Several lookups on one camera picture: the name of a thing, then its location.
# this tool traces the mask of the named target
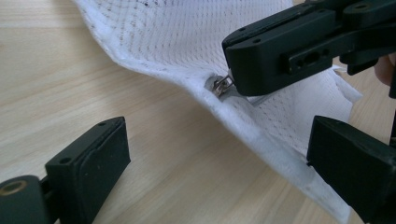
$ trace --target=black plastic part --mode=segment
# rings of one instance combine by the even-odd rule
[[[396,99],[396,67],[393,67],[392,80],[390,82],[389,97]]]
[[[316,116],[309,165],[364,222],[396,223],[396,149],[352,126]]]
[[[49,211],[49,220],[51,223],[54,223],[58,220],[59,214],[62,212],[60,209],[61,205],[59,201],[57,201],[54,190],[50,187],[50,182],[47,176],[40,181],[40,185]]]
[[[226,59],[238,92],[248,96],[267,94],[332,66],[331,57],[310,66],[317,55],[309,55],[306,60],[301,61],[301,66],[304,66],[303,63],[309,65],[306,71],[303,74],[291,74],[285,54],[296,46],[314,43],[328,35],[334,26],[335,13],[323,10],[300,16],[298,20],[289,21],[227,47],[224,42],[227,43],[237,34],[229,35],[224,40],[223,47],[226,47]]]
[[[53,223],[36,176],[23,175],[0,184],[0,223]]]
[[[63,224],[92,223],[130,162],[124,118],[103,121],[46,164]]]
[[[392,132],[390,133],[389,146],[396,149],[396,111],[393,117]]]
[[[311,0],[256,21],[222,42],[238,92],[277,91],[332,66],[350,74],[396,51],[396,0]]]

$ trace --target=white mesh fabric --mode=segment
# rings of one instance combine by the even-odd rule
[[[346,223],[349,207],[305,165],[313,117],[347,121],[359,94],[327,70],[267,96],[231,90],[218,99],[206,82],[227,74],[221,41],[292,5],[289,0],[75,0],[114,62],[185,88],[274,170]]]

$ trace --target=wood grain surface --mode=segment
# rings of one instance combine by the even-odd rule
[[[0,182],[124,116],[132,163],[95,223],[336,223],[179,87],[119,67],[70,0],[0,0]],[[350,122],[387,142],[395,102],[373,71]],[[361,223],[353,215],[350,223]]]

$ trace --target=mesh bag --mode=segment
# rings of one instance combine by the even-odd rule
[[[75,0],[93,37],[121,66],[185,88],[225,127],[340,223],[350,208],[305,165],[315,115],[347,121],[360,94],[332,69],[262,97],[216,97],[221,41],[292,6],[288,0]]]

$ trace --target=screw hole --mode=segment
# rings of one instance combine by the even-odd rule
[[[70,159],[70,158],[63,158],[63,159],[61,159],[60,161],[59,161],[59,163],[60,164],[66,164],[66,163],[68,163],[68,162],[70,162],[72,159]]]
[[[19,192],[26,188],[27,182],[25,180],[17,180],[11,182],[2,188],[0,188],[0,196],[7,196],[16,192]]]

